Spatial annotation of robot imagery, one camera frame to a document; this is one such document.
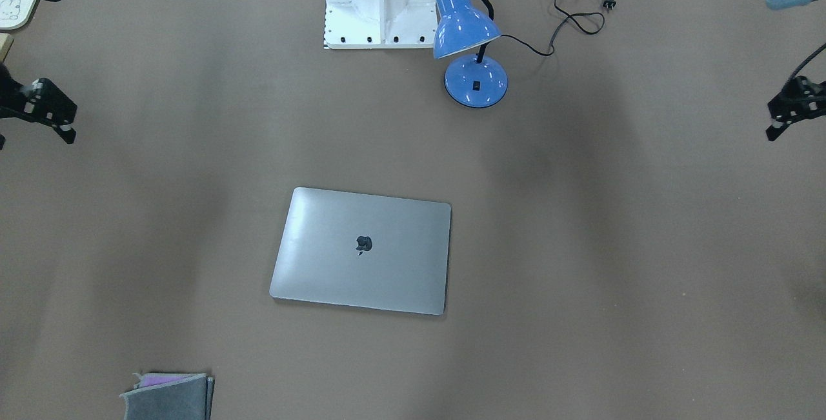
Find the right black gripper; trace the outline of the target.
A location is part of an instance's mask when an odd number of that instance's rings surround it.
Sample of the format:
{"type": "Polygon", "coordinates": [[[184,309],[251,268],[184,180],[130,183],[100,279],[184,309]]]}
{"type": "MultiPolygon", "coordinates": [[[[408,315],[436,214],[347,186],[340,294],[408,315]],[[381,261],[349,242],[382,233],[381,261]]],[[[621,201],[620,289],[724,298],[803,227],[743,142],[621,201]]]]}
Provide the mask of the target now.
{"type": "Polygon", "coordinates": [[[29,122],[25,114],[27,103],[28,113],[41,125],[49,126],[66,144],[74,144],[76,103],[52,80],[40,78],[26,86],[12,79],[8,67],[1,65],[1,118],[29,122]]]}

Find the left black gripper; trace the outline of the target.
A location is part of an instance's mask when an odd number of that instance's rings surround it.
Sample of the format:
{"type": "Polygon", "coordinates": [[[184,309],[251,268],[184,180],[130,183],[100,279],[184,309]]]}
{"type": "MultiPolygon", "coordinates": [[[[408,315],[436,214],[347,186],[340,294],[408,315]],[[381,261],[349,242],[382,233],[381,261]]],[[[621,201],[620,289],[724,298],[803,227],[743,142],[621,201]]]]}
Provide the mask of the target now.
{"type": "Polygon", "coordinates": [[[825,44],[809,54],[791,74],[791,79],[768,103],[772,124],[766,129],[768,141],[776,141],[787,131],[791,122],[813,119],[824,115],[824,83],[817,84],[802,76],[802,70],[824,52],[825,44]]]}

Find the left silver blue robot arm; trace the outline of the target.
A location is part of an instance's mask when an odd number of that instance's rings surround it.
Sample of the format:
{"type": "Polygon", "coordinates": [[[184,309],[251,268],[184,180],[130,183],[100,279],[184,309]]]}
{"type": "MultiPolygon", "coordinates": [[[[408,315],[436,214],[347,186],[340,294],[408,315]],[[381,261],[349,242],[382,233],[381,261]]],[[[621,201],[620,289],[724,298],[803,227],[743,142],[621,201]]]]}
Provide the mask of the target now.
{"type": "MultiPolygon", "coordinates": [[[[820,0],[765,0],[768,8],[772,10],[807,6],[816,1],[820,0]]],[[[772,124],[766,129],[768,141],[776,141],[793,124],[824,116],[824,82],[813,81],[802,74],[807,65],[824,53],[824,49],[825,45],[820,45],[802,59],[785,80],[779,93],[767,103],[772,119],[772,124]]]]}

